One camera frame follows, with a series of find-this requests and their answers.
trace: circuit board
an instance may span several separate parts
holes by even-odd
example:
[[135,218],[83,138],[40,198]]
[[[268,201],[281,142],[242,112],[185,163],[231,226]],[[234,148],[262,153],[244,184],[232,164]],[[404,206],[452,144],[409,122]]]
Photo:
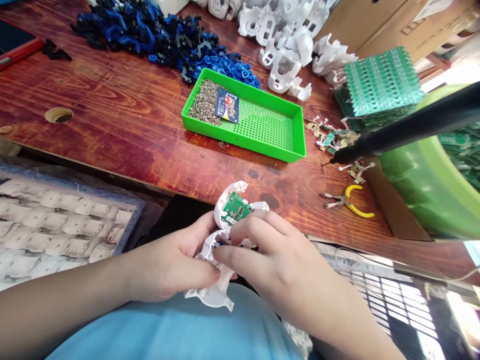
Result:
[[248,214],[253,213],[255,209],[250,205],[243,203],[243,201],[244,199],[240,195],[236,192],[232,192],[225,208],[223,209],[223,211],[226,212],[226,215],[222,216],[221,219],[230,225],[233,225]]

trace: smartphone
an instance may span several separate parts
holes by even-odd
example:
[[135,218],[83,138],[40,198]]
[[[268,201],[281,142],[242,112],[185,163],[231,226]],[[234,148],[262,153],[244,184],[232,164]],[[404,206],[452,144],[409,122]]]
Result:
[[36,53],[43,46],[41,38],[0,20],[0,71]]

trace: red phone case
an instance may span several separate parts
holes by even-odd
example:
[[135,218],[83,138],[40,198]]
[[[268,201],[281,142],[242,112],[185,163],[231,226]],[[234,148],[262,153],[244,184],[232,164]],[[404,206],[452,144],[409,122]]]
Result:
[[2,55],[0,55],[0,71],[8,68],[10,65],[19,62],[20,60],[30,56],[31,54],[36,53],[39,51],[43,46],[44,46],[44,41],[37,37],[36,35],[32,34],[31,32],[25,31],[21,29],[22,31],[31,34],[35,38],[33,40],[30,40],[29,42],[26,42],[22,44],[21,46],[16,47],[15,49],[6,52]]

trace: black screwdriver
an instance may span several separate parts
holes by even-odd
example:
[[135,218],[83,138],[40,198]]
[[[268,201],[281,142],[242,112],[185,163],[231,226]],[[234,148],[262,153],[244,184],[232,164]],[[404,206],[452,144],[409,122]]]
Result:
[[350,164],[476,122],[480,122],[480,82],[435,101],[402,120],[363,134],[355,144],[336,151],[333,158],[322,166]]

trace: pile of blue plastic parts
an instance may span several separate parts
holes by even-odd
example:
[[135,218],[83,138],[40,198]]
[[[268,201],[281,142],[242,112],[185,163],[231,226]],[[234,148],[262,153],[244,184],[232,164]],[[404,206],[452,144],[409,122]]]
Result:
[[204,32],[200,16],[164,18],[158,6],[136,0],[97,0],[90,9],[70,26],[92,48],[148,57],[154,64],[177,69],[188,84],[209,68],[260,89],[250,64],[220,46],[216,34]]

